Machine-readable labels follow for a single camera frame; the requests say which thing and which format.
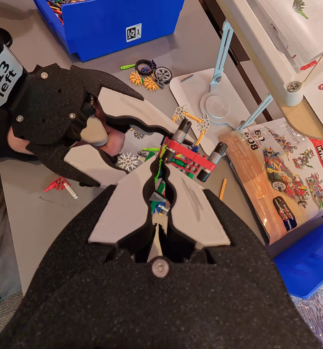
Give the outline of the small tyre with hub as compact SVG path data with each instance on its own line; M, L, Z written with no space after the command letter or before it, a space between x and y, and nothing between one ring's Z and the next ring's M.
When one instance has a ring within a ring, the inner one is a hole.
M135 70L140 76L150 76L156 70L157 66L154 61L140 59L135 64Z

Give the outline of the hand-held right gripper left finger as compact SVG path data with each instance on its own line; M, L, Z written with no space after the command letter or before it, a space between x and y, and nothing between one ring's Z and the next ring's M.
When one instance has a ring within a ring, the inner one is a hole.
M118 181L88 242L118 246L130 234L151 225L150 198L157 174L158 156L152 156Z

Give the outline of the blue storage bin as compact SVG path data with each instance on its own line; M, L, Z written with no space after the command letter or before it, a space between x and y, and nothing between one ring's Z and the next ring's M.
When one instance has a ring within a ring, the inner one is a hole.
M323 285L323 224L273 260L288 293L310 298Z
M61 24L45 0L39 12L69 54L86 62L173 34L183 0L94 0L62 7ZM127 43L125 29L142 23L140 39Z

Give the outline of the clear plastic wrap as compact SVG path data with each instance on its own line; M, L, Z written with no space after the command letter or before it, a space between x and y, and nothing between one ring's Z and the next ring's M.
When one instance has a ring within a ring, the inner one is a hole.
M295 296L291 299L323 346L323 285L308 299Z

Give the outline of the white snowflake connector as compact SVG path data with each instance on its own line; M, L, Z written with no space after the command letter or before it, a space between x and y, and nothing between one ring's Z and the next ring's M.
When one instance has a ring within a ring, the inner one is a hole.
M117 166L131 172L138 167L138 158L131 153L121 153L117 158Z

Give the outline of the person's left hand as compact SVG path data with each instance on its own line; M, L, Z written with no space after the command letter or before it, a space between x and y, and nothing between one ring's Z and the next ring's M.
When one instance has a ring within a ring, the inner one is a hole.
M105 151L110 156L119 154L124 146L125 134L109 126L104 126L108 135L107 142L99 149ZM13 151L27 155L34 155L26 149L29 141L14 136L13 129L10 128L7 134L7 143Z

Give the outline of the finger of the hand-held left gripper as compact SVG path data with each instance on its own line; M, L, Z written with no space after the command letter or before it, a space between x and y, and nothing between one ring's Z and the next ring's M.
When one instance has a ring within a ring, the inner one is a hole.
M147 100L141 100L105 87L98 95L107 124L121 132L133 128L144 135L158 133L172 138L178 125Z
M71 147L64 161L95 180L101 188L116 185L128 174L117 167L104 151L89 144Z

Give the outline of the clear picture sleeve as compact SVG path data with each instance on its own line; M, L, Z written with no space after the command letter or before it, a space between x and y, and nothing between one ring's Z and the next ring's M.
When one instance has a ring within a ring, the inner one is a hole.
M259 0L251 6L297 72L323 54L323 0Z

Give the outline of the colourful construction toy model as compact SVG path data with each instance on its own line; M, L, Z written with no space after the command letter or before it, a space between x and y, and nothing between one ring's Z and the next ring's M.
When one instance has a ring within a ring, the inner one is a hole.
M172 118L173 122L176 122L177 120L194 120L198 123L198 125L200 126L200 135L196 143L190 147L185 148L181 145L177 145L175 140L167 140L166 137L164 137L159 147L159 152L140 150L137 157L138 161L144 163L153 155L156 155L156 153L158 153L160 156L162 146L166 145L169 151L173 153L171 164L175 168L185 173L185 175L191 179L193 179L194 175L196 174L199 181L205 182L207 181L211 172L215 169L219 160L225 154L227 145L225 143L219 142L215 149L212 151L211 155L209 155L208 157L206 157L205 155L201 156L198 151L199 144L210 124L208 116L202 116L201 118L194 117L193 115L186 112L185 106L181 106L176 108L174 116Z

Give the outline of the printed toy packaging bag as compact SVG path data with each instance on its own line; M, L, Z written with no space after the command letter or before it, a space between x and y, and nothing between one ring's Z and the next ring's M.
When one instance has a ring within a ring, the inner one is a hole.
M323 140L284 118L219 136L273 244L323 215Z

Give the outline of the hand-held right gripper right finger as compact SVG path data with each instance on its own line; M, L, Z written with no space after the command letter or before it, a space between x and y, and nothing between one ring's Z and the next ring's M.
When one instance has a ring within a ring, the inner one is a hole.
M162 164L162 174L170 202L167 239L201 250L229 246L230 239L215 214L204 188L172 164Z

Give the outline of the white code sticker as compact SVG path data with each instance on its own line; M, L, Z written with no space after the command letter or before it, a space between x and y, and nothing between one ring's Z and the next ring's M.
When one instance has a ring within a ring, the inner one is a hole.
M142 23L134 24L125 29L126 42L132 42L138 40L142 36Z

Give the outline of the red corner connector assembly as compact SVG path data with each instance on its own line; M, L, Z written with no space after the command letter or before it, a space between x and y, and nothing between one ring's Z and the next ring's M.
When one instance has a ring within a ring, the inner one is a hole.
M68 183L68 181L64 177L58 177L56 180L52 181L50 185L44 190L44 192L47 192L52 189L55 189L55 190L66 189L74 199L78 198L78 195L75 193L71 185Z

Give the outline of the pile of small toy pieces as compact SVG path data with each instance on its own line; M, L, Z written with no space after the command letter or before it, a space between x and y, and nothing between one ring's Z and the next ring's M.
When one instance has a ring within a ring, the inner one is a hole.
M47 4L51 8L51 10L54 12L56 17L59 19L62 25L64 25L63 22L63 11L62 7L64 5L72 4L72 3L79 3L83 2L84 0L47 0Z

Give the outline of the white clamp knob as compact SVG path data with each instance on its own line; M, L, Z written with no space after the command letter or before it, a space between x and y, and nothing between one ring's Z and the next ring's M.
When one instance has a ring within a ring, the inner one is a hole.
M287 85L285 103L288 107L295 107L302 102L303 84L299 81L293 81Z

